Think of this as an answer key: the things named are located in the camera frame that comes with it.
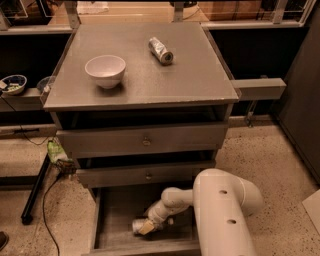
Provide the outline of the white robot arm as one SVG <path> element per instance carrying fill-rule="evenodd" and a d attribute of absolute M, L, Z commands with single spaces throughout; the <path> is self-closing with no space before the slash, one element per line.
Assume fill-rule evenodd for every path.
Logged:
<path fill-rule="evenodd" d="M 220 169 L 205 169 L 191 189 L 165 189 L 144 217 L 132 222 L 132 228 L 135 234 L 146 235 L 160 229 L 169 217 L 192 208 L 202 256 L 257 256 L 245 218 L 263 205 L 254 183 Z"/>

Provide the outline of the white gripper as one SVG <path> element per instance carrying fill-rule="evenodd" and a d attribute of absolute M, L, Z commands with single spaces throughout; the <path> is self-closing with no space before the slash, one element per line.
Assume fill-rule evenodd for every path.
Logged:
<path fill-rule="evenodd" d="M 154 224 L 162 223 L 170 216 L 179 214 L 187 209 L 186 206 L 169 207 L 166 206 L 161 200 L 152 204 L 146 211 L 146 216 L 150 220 L 145 220 L 142 227 L 139 229 L 141 235 L 146 235 L 152 232 L 155 227 Z"/>

